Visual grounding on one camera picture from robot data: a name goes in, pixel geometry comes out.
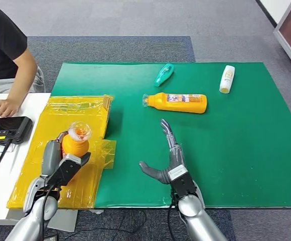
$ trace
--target gray carpet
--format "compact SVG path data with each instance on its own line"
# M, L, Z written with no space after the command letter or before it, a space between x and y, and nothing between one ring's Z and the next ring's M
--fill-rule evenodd
M190 37L29 37L51 92L63 62L194 62Z
M229 241L235 241L231 218L227 210L208 210L210 214ZM185 224L175 210L171 212L171 228L176 240L190 241ZM138 210L138 209L107 209L102 214L89 211L79 211L75 232L68 233L48 229L46 237L59 234L60 241L170 241L171 236L167 226L167 210ZM124 231L103 230L103 228ZM12 226L0 226L0 241L5 240Z

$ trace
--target robotic arm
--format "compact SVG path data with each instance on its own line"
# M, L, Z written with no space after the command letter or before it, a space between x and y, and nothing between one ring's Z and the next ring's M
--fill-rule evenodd
M185 168L182 150L176 142L169 124L162 119L161 127L168 141L170 165L164 170L157 170L145 162L139 162L141 169L150 177L171 185L173 203L179 212L192 241L227 241L205 211L199 187Z
M62 158L61 143L66 134L63 132L48 142L43 153L41 175L27 189L23 207L25 217L17 222L5 241L42 241L45 230L57 211L60 187L67 185L88 162L90 152L81 158L71 154Z

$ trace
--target white table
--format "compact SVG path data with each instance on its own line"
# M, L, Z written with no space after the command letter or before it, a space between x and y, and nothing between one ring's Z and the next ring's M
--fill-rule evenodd
M30 118L33 122L33 128L29 140L16 145L13 152L5 153L0 164L0 225L15 225L23 216L21 209L9 210L6 205L27 155L39 115L50 95L51 93L28 94L16 115ZM0 94L0 99L6 99L7 96L8 94ZM58 210L48 227L73 232L77 215L77 210Z

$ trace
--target black controller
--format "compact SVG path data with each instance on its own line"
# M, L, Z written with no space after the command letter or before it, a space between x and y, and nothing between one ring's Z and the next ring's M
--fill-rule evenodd
M30 132L32 121L26 116L0 118L0 145L20 144Z

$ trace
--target white bottle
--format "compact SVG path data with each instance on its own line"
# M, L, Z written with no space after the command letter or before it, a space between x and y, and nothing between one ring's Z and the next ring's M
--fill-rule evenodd
M229 91L231 91L231 84L233 83L234 74L235 68L234 66L227 65L222 73L219 91L224 94L229 93Z

